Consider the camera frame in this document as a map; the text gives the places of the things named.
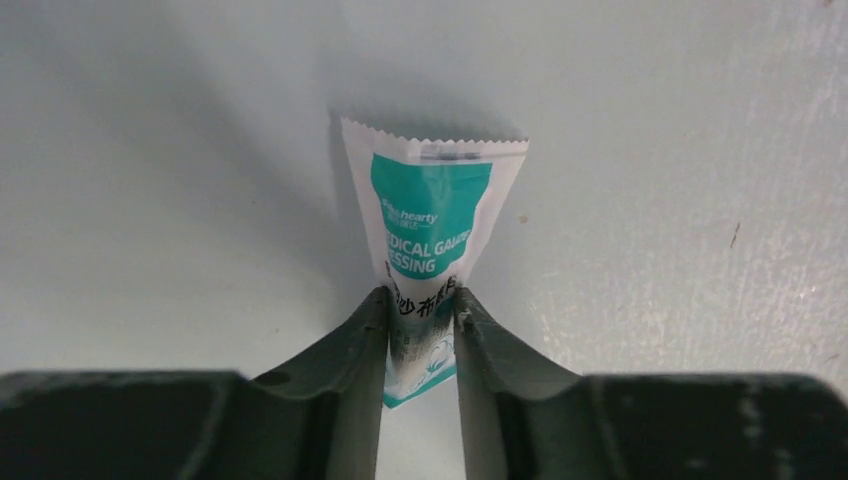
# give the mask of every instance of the teal label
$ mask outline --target teal label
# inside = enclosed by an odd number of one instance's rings
[[[389,261],[402,275],[438,276],[465,253],[492,165],[407,165],[380,155],[371,163]]]

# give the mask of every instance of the white wall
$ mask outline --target white wall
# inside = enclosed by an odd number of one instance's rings
[[[11,0],[0,21],[2,370],[255,375],[328,332],[372,286],[328,115],[352,102],[530,136],[470,286],[554,360],[848,391],[848,0]],[[384,415],[381,478],[463,478],[455,395]]]

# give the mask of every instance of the medical gauze packet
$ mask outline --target medical gauze packet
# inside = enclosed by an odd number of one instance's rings
[[[451,297],[528,142],[407,140],[347,119],[342,135],[374,272],[394,300],[383,400],[396,407],[456,372]]]

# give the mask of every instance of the white packaging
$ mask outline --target white packaging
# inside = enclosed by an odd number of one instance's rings
[[[374,272],[392,290],[384,403],[456,372],[450,299],[465,283],[528,142],[407,140],[352,120],[342,135]]]

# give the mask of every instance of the dark spot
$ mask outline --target dark spot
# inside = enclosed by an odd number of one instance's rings
[[[741,223],[737,223],[737,224],[736,224],[736,230],[734,230],[734,231],[733,231],[733,238],[732,238],[732,239],[730,239],[730,248],[731,248],[731,249],[733,248],[733,245],[735,245],[735,244],[736,244],[736,234],[738,234],[738,233],[739,233],[739,226],[740,226],[740,225],[742,225],[742,224],[741,224]]]
[[[291,375],[288,373],[281,372],[279,370],[271,370],[270,372],[265,372],[256,377],[254,382],[265,387],[273,387],[275,385],[282,385],[289,380],[291,380]]]

